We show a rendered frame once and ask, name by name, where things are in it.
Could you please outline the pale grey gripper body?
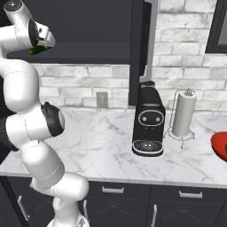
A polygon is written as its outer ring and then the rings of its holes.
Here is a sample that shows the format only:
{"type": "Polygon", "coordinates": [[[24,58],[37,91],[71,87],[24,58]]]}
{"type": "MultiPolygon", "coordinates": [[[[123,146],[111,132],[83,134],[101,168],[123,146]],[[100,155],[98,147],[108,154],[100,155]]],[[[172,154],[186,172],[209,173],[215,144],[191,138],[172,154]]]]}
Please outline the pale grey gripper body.
{"type": "Polygon", "coordinates": [[[40,40],[38,42],[39,45],[44,46],[44,47],[54,47],[56,44],[55,37],[53,36],[52,33],[49,33],[47,37],[44,40],[40,40]]]}

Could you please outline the dark open cabinet door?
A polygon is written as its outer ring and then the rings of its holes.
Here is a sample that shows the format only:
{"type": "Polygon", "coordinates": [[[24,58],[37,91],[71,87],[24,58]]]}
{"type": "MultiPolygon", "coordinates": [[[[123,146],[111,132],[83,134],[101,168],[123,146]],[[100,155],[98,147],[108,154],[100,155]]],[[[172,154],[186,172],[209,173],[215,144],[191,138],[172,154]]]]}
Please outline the dark open cabinet door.
{"type": "Polygon", "coordinates": [[[158,0],[132,0],[129,105],[137,104],[139,83],[151,80],[158,0]]]}

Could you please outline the dark base cabinet door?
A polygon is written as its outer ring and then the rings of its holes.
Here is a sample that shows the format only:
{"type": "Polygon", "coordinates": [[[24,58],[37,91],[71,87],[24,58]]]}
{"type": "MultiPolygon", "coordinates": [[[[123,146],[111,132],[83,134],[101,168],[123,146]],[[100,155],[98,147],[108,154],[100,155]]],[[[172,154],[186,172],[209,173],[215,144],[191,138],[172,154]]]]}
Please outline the dark base cabinet door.
{"type": "Polygon", "coordinates": [[[22,205],[29,215],[27,224],[29,227],[46,227],[54,218],[52,207],[53,198],[43,195],[30,187],[30,177],[6,177],[6,182],[10,184],[16,199],[22,197],[22,205]]]}
{"type": "Polygon", "coordinates": [[[86,198],[90,227],[146,227],[146,200],[86,198]]]}
{"type": "Polygon", "coordinates": [[[152,201],[146,227],[151,227],[154,204],[158,208],[155,227],[214,227],[222,209],[219,204],[152,201]]]}

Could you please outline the red bowl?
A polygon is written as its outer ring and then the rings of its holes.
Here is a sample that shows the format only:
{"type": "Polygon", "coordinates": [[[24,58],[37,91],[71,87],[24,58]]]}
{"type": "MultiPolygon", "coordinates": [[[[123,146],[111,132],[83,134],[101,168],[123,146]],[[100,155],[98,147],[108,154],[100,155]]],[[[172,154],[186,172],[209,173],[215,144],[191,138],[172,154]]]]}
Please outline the red bowl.
{"type": "Polygon", "coordinates": [[[227,131],[216,132],[210,139],[215,154],[227,162],[227,131]]]}

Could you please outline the green cucumber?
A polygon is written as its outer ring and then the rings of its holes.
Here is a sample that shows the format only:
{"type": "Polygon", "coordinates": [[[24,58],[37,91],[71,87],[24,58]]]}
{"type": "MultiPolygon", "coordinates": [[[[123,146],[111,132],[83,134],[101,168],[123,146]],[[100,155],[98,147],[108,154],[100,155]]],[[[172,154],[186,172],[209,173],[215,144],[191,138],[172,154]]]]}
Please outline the green cucumber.
{"type": "Polygon", "coordinates": [[[36,55],[36,54],[38,54],[38,53],[40,53],[40,52],[47,51],[47,50],[49,50],[49,47],[42,46],[42,45],[37,45],[36,47],[30,49],[30,50],[28,51],[28,53],[29,53],[30,55],[36,55]]]}

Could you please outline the black coffee machine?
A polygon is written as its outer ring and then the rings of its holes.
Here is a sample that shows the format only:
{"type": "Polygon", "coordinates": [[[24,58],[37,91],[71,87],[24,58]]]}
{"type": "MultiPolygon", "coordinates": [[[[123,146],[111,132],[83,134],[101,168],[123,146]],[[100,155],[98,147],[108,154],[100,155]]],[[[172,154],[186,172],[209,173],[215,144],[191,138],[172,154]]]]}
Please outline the black coffee machine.
{"type": "Polygon", "coordinates": [[[163,131],[166,109],[155,82],[141,82],[132,135],[132,152],[138,156],[157,157],[163,154],[163,131]]]}

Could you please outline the white paper towel roll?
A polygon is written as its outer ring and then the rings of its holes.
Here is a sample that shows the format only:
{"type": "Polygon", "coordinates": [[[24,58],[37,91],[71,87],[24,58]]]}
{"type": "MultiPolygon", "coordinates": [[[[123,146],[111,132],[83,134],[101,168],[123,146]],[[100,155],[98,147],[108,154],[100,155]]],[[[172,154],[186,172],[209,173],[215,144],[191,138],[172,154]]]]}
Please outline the white paper towel roll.
{"type": "Polygon", "coordinates": [[[181,90],[176,101],[176,112],[172,133],[176,137],[186,137],[192,121],[197,95],[191,89],[181,90]]]}

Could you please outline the dark drawer front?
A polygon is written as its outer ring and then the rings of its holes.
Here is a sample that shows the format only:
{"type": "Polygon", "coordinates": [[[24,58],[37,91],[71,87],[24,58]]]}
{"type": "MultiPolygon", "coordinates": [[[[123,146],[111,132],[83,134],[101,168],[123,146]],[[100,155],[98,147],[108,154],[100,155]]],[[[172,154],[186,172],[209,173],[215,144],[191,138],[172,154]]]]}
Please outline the dark drawer front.
{"type": "Polygon", "coordinates": [[[227,199],[227,190],[205,187],[173,186],[173,185],[153,185],[151,188],[151,200],[223,204],[227,199]],[[178,191],[181,192],[202,192],[202,199],[181,198],[178,191]]]}
{"type": "Polygon", "coordinates": [[[90,182],[90,190],[88,198],[109,199],[116,200],[148,200],[151,186],[149,184],[125,184],[125,183],[111,183],[111,182],[90,182]],[[103,193],[102,186],[105,188],[122,188],[123,194],[103,193]]]}

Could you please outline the dark open wall cabinet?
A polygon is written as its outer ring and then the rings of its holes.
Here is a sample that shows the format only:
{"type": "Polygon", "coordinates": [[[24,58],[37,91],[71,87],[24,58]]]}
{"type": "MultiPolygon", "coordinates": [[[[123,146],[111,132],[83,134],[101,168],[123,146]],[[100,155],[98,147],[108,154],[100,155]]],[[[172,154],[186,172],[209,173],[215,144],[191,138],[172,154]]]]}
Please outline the dark open wall cabinet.
{"type": "Polygon", "coordinates": [[[131,0],[23,0],[34,19],[49,27],[54,48],[10,59],[30,63],[128,64],[131,0]]]}

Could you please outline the grey wall outlet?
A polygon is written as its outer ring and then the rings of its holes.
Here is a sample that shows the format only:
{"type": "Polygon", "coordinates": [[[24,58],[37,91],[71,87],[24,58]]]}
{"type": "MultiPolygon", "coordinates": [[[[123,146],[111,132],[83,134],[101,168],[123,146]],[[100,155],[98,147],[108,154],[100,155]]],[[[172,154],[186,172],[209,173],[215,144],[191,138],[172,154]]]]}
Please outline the grey wall outlet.
{"type": "Polygon", "coordinates": [[[108,108],[108,93],[98,92],[97,96],[97,108],[108,108]]]}

